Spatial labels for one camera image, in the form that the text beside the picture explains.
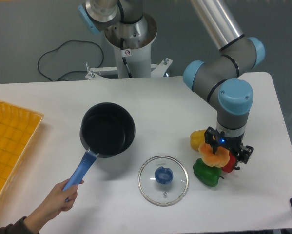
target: gray floor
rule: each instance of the gray floor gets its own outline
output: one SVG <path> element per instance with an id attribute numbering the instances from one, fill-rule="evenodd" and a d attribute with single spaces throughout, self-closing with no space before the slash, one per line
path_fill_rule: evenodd
<path id="1" fill-rule="evenodd" d="M 115 66 L 113 51 L 103 35 L 90 34 L 77 6 L 84 0 L 19 0 L 0 2 L 0 83 L 48 81 L 37 71 L 40 56 L 67 40 L 98 43 L 103 67 Z M 226 0 L 246 36 L 264 42 L 265 60 L 254 71 L 271 74 L 292 142 L 292 0 Z M 169 73 L 181 76 L 193 60 L 212 61 L 217 49 L 187 0 L 145 0 L 144 11 L 158 25 L 152 63 L 173 59 Z M 102 59 L 93 45 L 72 43 L 41 61 L 52 79 L 71 70 L 96 67 Z M 84 74 L 71 74 L 82 80 Z"/>

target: warning sticker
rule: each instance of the warning sticker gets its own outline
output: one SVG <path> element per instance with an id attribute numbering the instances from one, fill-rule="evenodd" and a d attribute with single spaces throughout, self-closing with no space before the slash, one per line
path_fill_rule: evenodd
<path id="1" fill-rule="evenodd" d="M 132 52 L 130 49 L 125 49 L 125 50 L 121 50 L 121 54 L 122 54 L 122 57 L 128 57 L 132 55 Z"/>

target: robotic arm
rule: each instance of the robotic arm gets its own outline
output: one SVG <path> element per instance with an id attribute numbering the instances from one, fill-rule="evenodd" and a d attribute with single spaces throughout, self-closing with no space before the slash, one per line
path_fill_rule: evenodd
<path id="1" fill-rule="evenodd" d="M 253 147 L 244 146 L 242 139 L 253 91 L 246 81 L 237 78 L 264 59 L 264 46 L 256 38 L 245 37 L 223 1 L 191 0 L 191 4 L 221 56 L 209 64 L 192 62 L 185 69 L 183 80 L 217 110 L 216 129 L 209 127 L 205 132 L 205 142 L 211 145 L 213 153 L 222 146 L 237 161 L 247 163 Z M 78 9 L 93 33 L 105 30 L 107 40 L 115 48 L 119 78 L 127 78 L 131 71 L 138 74 L 134 77 L 150 77 L 150 48 L 141 49 L 155 40 L 157 28 L 153 18 L 143 13 L 141 0 L 87 0 Z M 142 52 L 142 56 L 131 61 L 130 69 L 125 56 L 119 54 L 126 48 Z M 139 60 L 144 57 L 146 63 Z"/>
<path id="2" fill-rule="evenodd" d="M 92 33 L 105 32 L 114 48 L 119 78 L 151 77 L 151 43 L 157 26 L 143 12 L 142 0 L 87 0 L 78 10 Z"/>
<path id="3" fill-rule="evenodd" d="M 253 147 L 244 146 L 242 138 L 253 90 L 246 81 L 236 78 L 264 59 L 264 46 L 256 38 L 245 37 L 223 1 L 192 0 L 191 3 L 221 56 L 210 64 L 200 60 L 189 64 L 183 74 L 184 82 L 217 110 L 216 129 L 209 127 L 205 132 L 205 142 L 213 153 L 222 146 L 237 161 L 247 163 Z"/>

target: orange bell pepper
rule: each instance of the orange bell pepper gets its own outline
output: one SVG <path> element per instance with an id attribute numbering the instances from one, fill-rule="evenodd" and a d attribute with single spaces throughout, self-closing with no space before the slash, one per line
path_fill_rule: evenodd
<path id="1" fill-rule="evenodd" d="M 219 146 L 215 154 L 209 144 L 202 143 L 199 146 L 202 161 L 209 167 L 224 167 L 229 162 L 229 150 Z"/>

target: green bell pepper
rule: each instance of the green bell pepper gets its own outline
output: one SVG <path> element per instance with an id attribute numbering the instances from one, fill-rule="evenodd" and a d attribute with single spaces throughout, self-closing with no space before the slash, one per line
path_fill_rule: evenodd
<path id="1" fill-rule="evenodd" d="M 218 180 L 222 172 L 221 168 L 209 167 L 204 164 L 202 159 L 199 158 L 195 162 L 193 169 L 195 176 L 205 185 L 215 187 L 218 184 Z"/>

